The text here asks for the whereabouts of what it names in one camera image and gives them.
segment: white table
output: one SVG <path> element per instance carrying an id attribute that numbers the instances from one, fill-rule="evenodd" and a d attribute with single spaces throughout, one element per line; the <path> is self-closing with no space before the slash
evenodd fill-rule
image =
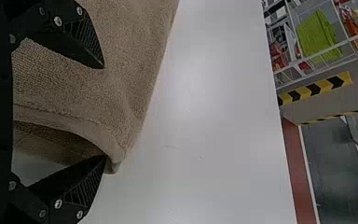
<path id="1" fill-rule="evenodd" d="M 81 223 L 296 223 L 259 0 L 181 0 L 142 134 Z"/>

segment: shelf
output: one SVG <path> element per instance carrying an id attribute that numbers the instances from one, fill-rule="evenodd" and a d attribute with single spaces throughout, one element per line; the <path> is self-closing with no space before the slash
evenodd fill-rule
<path id="1" fill-rule="evenodd" d="M 279 5 L 280 2 L 281 1 L 274 3 L 267 9 Z M 352 1 L 346 2 L 344 5 L 358 8 L 358 4 L 354 4 Z M 298 4 L 297 2 L 294 4 L 287 4 L 285 9 L 287 14 L 285 15 L 286 18 L 280 18 L 270 26 L 267 26 L 267 32 L 271 32 L 273 29 L 280 26 L 284 27 L 286 41 L 288 42 L 286 51 L 288 65 L 273 73 L 278 90 L 307 78 L 315 77 L 346 63 L 358 60 L 358 46 L 354 45 L 354 43 L 358 43 L 358 35 L 351 36 L 349 34 L 346 24 L 343 24 L 341 21 L 338 8 L 335 7 L 334 1 L 301 1 L 301 4 Z M 310 52 L 309 49 L 303 52 L 304 49 L 303 46 L 301 46 L 301 57 L 298 59 L 295 52 L 296 42 L 299 39 L 299 35 L 304 36 L 304 34 L 300 34 L 297 29 L 303 22 L 309 20 L 310 16 L 315 14 L 318 9 L 323 12 L 324 17 L 322 19 L 326 20 L 329 29 L 332 30 L 332 35 L 334 35 L 336 40 L 334 42 L 329 42 L 331 44 L 330 47 L 326 46 L 319 51 L 315 51 L 314 49 L 314 52 Z"/>

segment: red item on shelf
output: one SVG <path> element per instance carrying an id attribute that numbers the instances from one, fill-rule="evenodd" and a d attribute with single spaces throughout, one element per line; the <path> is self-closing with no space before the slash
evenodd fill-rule
<path id="1" fill-rule="evenodd" d="M 273 62 L 272 62 L 272 65 L 279 65 L 280 68 L 284 68 L 287 66 L 287 64 L 289 64 L 287 62 L 287 57 L 286 57 L 286 54 L 281 54 L 281 56 L 279 56 L 277 59 L 275 59 Z"/>
<path id="2" fill-rule="evenodd" d="M 310 70 L 310 65 L 308 63 L 306 63 L 306 62 L 300 63 L 298 66 L 303 71 Z"/>
<path id="3" fill-rule="evenodd" d="M 271 55 L 271 58 L 282 54 L 281 46 L 277 43 L 270 44 L 269 45 L 269 54 Z"/>
<path id="4" fill-rule="evenodd" d="M 336 5 L 336 7 L 338 7 L 340 4 L 344 4 L 347 2 L 350 2 L 351 0 L 335 0 L 334 1 L 334 5 Z"/>

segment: warehouse shelf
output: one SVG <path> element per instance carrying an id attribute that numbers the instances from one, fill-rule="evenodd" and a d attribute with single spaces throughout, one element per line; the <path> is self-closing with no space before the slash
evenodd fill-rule
<path id="1" fill-rule="evenodd" d="M 357 2 L 280 0 L 266 9 L 276 9 L 281 1 L 284 10 L 279 8 L 280 15 L 266 20 L 278 90 L 358 60 L 358 31 L 349 30 L 342 9 L 354 10 Z"/>

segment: hazard stripe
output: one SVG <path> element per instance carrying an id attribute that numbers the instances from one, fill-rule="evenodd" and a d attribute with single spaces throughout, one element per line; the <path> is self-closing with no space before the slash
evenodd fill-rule
<path id="1" fill-rule="evenodd" d="M 349 72 L 344 72 L 327 79 L 319 80 L 308 86 L 303 86 L 293 91 L 279 94 L 278 105 L 290 105 L 293 102 L 306 100 L 311 96 L 323 94 L 350 85 L 353 85 L 351 74 Z"/>
<path id="2" fill-rule="evenodd" d="M 313 119 L 313 120 L 310 120 L 310 121 L 307 121 L 307 122 L 303 122 L 303 123 L 301 123 L 301 125 L 309 125 L 309 124 L 312 124 L 312 123 L 319 123 L 319 122 L 322 122 L 322 121 L 325 121 L 325 120 L 338 119 L 338 118 L 341 117 L 341 116 L 344 116 L 344 115 L 354 115 L 354 114 L 356 114 L 356 113 L 358 113 L 358 110 L 353 110 L 353 111 L 350 111 L 350 112 L 339 113 L 339 114 L 336 114 L 336 115 L 327 116 L 327 117 L 325 117 L 325 118 Z"/>

